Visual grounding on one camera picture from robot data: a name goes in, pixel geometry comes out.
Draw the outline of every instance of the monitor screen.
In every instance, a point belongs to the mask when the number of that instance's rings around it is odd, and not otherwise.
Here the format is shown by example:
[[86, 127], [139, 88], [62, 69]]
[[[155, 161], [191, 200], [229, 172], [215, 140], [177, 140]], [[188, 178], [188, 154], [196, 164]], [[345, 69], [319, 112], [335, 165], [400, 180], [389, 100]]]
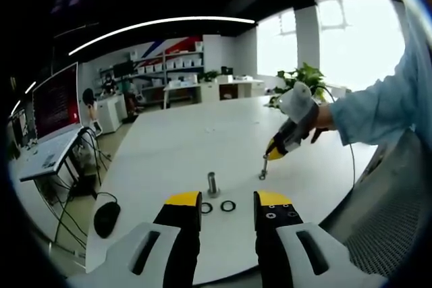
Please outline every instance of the monitor screen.
[[34, 124], [40, 139], [63, 127], [80, 122], [75, 63], [33, 90]]
[[127, 76], [128, 74], [133, 74], [134, 62], [127, 61], [124, 63], [114, 65], [113, 70], [114, 70], [114, 78], [121, 78], [123, 76]]

